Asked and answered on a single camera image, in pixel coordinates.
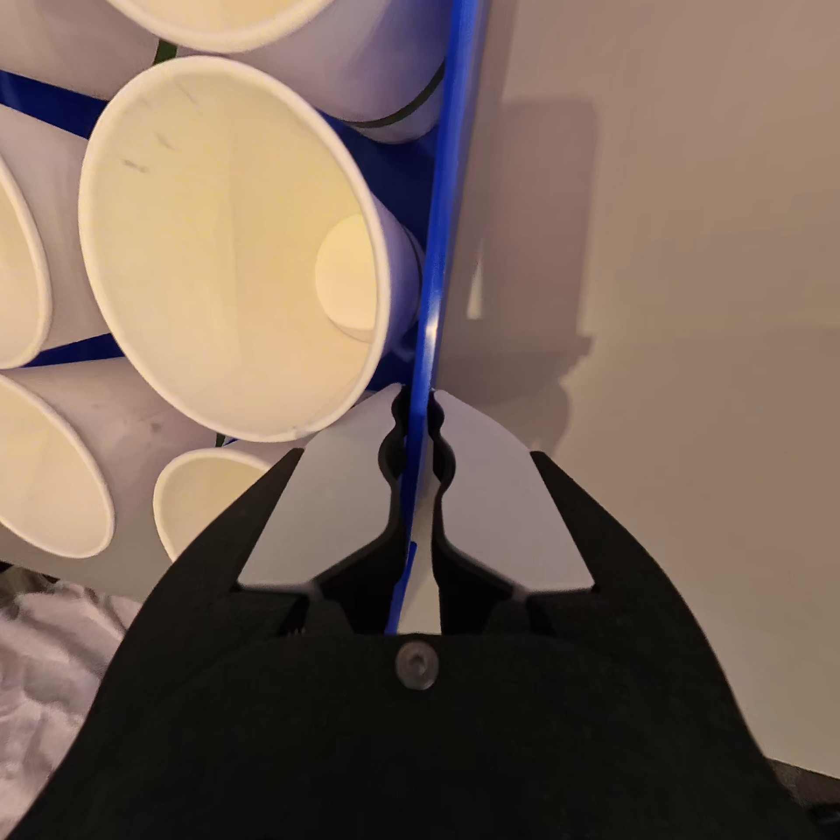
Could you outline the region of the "person's leg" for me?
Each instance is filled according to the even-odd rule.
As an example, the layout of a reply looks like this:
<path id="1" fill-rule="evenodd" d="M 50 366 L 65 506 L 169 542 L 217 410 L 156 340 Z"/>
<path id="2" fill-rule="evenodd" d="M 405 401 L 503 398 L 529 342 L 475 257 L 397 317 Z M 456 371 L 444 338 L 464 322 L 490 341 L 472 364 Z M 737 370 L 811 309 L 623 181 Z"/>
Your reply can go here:
<path id="1" fill-rule="evenodd" d="M 141 604 L 8 567 L 1 575 L 1 838 L 64 759 Z"/>

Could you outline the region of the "blue plastic bin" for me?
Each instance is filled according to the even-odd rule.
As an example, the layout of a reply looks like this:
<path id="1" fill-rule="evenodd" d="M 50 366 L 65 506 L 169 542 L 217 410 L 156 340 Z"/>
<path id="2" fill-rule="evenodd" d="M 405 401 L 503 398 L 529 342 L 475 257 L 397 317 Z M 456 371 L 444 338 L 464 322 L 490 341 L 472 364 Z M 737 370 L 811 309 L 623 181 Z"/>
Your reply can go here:
<path id="1" fill-rule="evenodd" d="M 466 72 L 476 68 L 484 43 L 484 36 L 478 35 L 478 11 L 471 2 L 455 3 L 455 35 L 447 55 L 448 68 L 455 70 L 455 82 L 443 82 L 443 139 L 438 138 L 438 128 L 434 128 L 406 146 L 386 147 L 363 140 L 328 118 L 362 174 L 384 196 L 385 205 L 400 222 L 409 222 L 412 233 L 423 233 L 422 245 L 432 246 L 433 255 L 426 257 L 424 264 L 426 270 L 431 270 L 425 278 L 430 280 L 432 291 L 421 292 L 419 325 L 407 335 L 409 349 L 416 355 L 412 354 L 408 361 L 398 361 L 394 353 L 387 354 L 371 382 L 375 392 L 395 382 L 412 385 L 415 369 L 424 368 L 432 359 L 436 339 L 426 336 L 426 327 L 431 303 L 445 301 L 444 247 L 455 242 L 460 205 L 460 187 L 455 186 L 455 177 L 462 174 L 466 153 L 460 148 L 461 141 L 472 124 L 467 115 Z M 104 100 L 6 70 L 1 72 L 1 88 L 3 106 L 84 139 L 90 137 L 95 119 L 105 108 Z"/>

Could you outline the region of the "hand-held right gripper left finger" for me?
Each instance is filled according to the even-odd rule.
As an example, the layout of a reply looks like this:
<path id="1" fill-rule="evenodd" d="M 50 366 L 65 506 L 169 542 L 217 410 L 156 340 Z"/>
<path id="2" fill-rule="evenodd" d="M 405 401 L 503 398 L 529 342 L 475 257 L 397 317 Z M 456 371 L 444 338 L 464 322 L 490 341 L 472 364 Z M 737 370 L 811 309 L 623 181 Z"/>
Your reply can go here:
<path id="1" fill-rule="evenodd" d="M 389 617 L 406 557 L 406 420 L 407 386 L 393 384 L 317 433 L 238 585 L 337 602 L 347 617 Z"/>

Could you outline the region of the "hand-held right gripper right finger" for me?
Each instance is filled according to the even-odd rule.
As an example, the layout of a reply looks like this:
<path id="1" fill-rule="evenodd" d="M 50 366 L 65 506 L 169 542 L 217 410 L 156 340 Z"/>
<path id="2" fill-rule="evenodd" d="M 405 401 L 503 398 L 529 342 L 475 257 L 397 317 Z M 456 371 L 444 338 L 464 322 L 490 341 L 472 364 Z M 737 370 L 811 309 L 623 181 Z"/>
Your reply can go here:
<path id="1" fill-rule="evenodd" d="M 427 429 L 438 482 L 431 550 L 441 617 L 490 617 L 501 602 L 594 587 L 520 440 L 442 390 L 429 397 Z"/>

